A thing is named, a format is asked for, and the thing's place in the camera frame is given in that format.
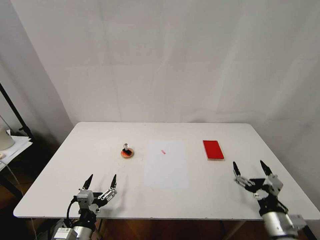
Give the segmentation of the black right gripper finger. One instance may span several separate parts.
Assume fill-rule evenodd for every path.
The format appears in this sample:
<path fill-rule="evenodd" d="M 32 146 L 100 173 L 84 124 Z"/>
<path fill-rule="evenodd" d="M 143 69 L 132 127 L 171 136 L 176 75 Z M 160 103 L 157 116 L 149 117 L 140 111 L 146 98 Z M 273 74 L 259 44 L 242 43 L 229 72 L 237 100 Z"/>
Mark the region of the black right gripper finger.
<path fill-rule="evenodd" d="M 272 173 L 271 169 L 262 160 L 260 160 L 260 164 L 261 164 L 261 167 L 262 167 L 265 175 L 268 178 L 273 178 L 274 174 Z"/>
<path fill-rule="evenodd" d="M 241 173 L 238 169 L 238 166 L 235 161 L 233 161 L 233 172 L 235 175 L 235 181 L 237 184 L 239 184 L 241 187 L 243 187 L 245 190 L 255 193 L 255 183 L 243 176 L 241 176 Z"/>

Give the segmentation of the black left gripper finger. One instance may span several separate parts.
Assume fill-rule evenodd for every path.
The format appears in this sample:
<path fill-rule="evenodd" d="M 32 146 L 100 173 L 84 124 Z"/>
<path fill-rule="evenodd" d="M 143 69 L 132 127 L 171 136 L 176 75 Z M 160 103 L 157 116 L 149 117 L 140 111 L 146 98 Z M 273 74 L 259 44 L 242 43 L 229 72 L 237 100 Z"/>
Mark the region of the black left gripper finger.
<path fill-rule="evenodd" d="M 116 190 L 116 185 L 117 185 L 117 182 L 116 182 L 116 179 L 117 179 L 117 174 L 114 175 L 113 179 L 112 179 L 112 182 L 111 182 L 111 185 L 110 185 L 110 188 L 108 190 L 106 190 L 105 192 L 103 192 L 102 194 L 100 194 L 98 196 L 98 200 L 101 200 L 101 201 L 110 201 L 112 198 L 115 197 L 115 195 L 117 194 L 117 190 Z"/>
<path fill-rule="evenodd" d="M 90 177 L 85 181 L 82 189 L 83 190 L 88 190 L 89 187 L 90 187 L 90 184 L 91 184 L 91 181 L 92 181 L 92 178 L 93 178 L 93 174 L 90 175 Z"/>

